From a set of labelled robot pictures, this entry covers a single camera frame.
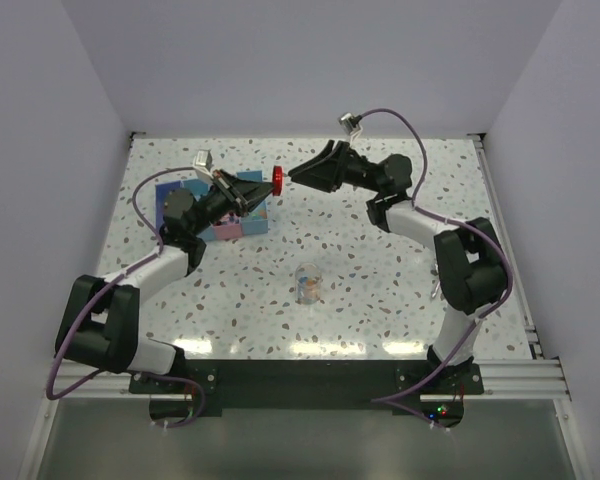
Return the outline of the red jar lid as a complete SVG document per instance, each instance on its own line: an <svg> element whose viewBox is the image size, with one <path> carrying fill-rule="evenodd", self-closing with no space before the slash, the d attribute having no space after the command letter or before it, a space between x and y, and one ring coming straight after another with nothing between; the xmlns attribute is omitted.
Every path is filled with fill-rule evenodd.
<svg viewBox="0 0 600 480"><path fill-rule="evenodd" d="M284 186L284 173L281 166L274 166L272 170L272 195L274 197L278 197L282 194L283 186Z"/></svg>

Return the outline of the clear plastic jar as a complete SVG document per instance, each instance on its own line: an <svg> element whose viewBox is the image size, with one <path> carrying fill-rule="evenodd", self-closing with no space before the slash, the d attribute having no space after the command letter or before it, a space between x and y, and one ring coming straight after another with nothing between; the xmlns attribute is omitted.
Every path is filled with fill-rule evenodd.
<svg viewBox="0 0 600 480"><path fill-rule="evenodd" d="M303 263L295 271L296 302L300 305L312 305L321 297L322 273L313 263Z"/></svg>

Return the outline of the pink candy bin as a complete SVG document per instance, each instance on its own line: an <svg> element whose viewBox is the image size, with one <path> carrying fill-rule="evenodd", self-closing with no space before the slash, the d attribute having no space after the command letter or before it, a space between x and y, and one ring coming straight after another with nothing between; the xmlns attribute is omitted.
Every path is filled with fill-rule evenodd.
<svg viewBox="0 0 600 480"><path fill-rule="evenodd" d="M242 236L242 218L234 213L225 215L200 234L205 241L233 240Z"/></svg>

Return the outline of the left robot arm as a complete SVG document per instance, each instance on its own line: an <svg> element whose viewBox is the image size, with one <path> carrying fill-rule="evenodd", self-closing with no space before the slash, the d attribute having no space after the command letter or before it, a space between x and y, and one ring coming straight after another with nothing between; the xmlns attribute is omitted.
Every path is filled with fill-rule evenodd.
<svg viewBox="0 0 600 480"><path fill-rule="evenodd" d="M185 187L169 190L162 223L154 231L158 244L149 255L105 277L75 280L56 337L55 360L111 373L151 373L163 391L180 390L187 380L184 353L140 335L141 305L198 268L206 249L202 232L230 213L247 216L267 197L280 195L283 183L283 171L276 166L269 181L217 170L204 195Z"/></svg>

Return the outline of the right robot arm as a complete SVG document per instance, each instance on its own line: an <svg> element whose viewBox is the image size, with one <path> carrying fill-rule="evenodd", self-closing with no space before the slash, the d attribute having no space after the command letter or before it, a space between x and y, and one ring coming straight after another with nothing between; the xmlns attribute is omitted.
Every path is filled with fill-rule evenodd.
<svg viewBox="0 0 600 480"><path fill-rule="evenodd" d="M440 290L447 302L437 339L429 347L428 386L449 392L461 380L458 365L473 358L481 321L511 295L512 274L491 222L445 218L413 203L408 189L411 160L391 154L369 161L350 144L330 140L314 158L292 169L292 182L332 193L347 184L372 191L366 203L372 225L406 237L434 253Z"/></svg>

